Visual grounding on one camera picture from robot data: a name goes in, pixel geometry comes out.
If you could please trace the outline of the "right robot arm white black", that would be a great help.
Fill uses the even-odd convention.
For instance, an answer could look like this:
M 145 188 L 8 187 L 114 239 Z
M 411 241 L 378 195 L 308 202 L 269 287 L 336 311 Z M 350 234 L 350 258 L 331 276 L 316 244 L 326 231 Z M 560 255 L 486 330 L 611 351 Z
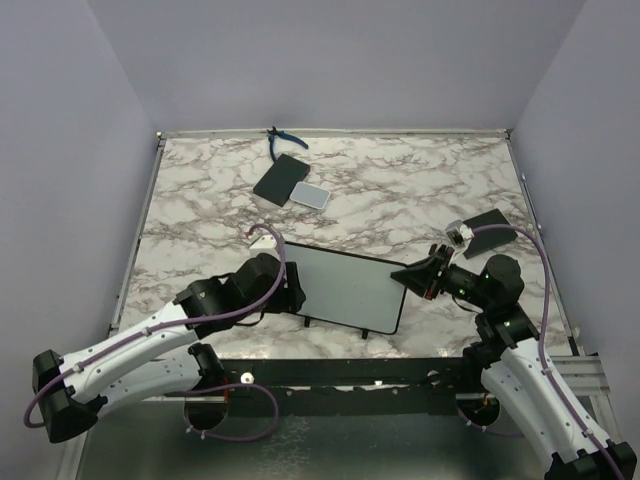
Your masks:
M 453 264 L 452 256 L 452 248 L 436 246 L 426 259 L 390 276 L 426 300 L 446 293 L 479 308 L 480 339 L 463 351 L 461 383 L 497 399 L 533 448 L 546 478 L 632 478 L 635 452 L 626 442 L 614 442 L 586 411 L 520 306 L 519 263 L 498 254 L 474 274 Z

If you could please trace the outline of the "small white square device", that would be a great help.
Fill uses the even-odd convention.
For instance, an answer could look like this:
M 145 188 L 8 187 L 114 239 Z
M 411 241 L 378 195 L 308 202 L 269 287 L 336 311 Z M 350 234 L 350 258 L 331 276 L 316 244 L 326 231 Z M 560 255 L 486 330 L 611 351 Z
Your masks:
M 293 188 L 289 199 L 294 203 L 315 209 L 324 210 L 331 192 L 324 188 L 306 182 L 298 182 Z

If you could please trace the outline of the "black eraser block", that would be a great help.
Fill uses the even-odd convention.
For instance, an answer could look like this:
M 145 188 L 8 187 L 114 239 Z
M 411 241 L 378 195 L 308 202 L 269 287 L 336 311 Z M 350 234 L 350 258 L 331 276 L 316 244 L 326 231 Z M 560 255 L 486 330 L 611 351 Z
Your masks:
M 471 217 L 464 220 L 463 223 L 472 230 L 487 225 L 509 224 L 502 211 L 498 208 L 494 208 L 485 213 Z M 475 233 L 469 247 L 464 252 L 464 257 L 466 259 L 477 257 L 497 247 L 506 245 L 514 241 L 516 238 L 517 233 L 511 229 L 490 229 L 480 233 Z

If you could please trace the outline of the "black rectangular box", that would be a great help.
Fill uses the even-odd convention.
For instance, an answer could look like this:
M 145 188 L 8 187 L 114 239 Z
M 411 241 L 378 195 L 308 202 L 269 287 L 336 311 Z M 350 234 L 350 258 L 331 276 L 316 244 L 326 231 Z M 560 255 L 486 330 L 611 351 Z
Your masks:
M 281 154 L 253 187 L 258 197 L 283 207 L 295 186 L 310 173 L 309 164 L 290 155 Z

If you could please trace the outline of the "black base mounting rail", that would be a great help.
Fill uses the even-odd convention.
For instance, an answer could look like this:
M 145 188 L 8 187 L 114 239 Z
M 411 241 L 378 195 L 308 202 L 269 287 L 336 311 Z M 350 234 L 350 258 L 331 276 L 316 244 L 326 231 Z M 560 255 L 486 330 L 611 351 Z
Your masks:
M 277 399 L 281 415 L 429 413 L 455 415 L 457 402 L 488 397 L 462 358 L 224 360 L 233 383 L 249 373 Z

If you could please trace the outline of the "small whiteboard black frame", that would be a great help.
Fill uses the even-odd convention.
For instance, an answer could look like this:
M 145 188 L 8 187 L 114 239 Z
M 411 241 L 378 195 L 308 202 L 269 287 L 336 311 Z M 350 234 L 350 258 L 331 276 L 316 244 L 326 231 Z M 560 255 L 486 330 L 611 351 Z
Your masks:
M 294 242 L 285 256 L 297 265 L 306 295 L 298 315 L 370 332 L 393 335 L 402 316 L 406 288 L 391 278 L 403 263 Z

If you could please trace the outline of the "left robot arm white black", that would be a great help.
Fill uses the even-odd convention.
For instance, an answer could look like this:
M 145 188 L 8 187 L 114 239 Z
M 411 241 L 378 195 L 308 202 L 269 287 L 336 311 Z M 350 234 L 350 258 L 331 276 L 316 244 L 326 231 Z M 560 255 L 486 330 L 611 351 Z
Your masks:
M 96 345 L 38 354 L 32 386 L 48 440 L 73 439 L 129 403 L 228 385 L 204 339 L 254 313 L 296 313 L 305 300 L 296 263 L 260 253 L 235 272 L 192 282 L 146 320 Z

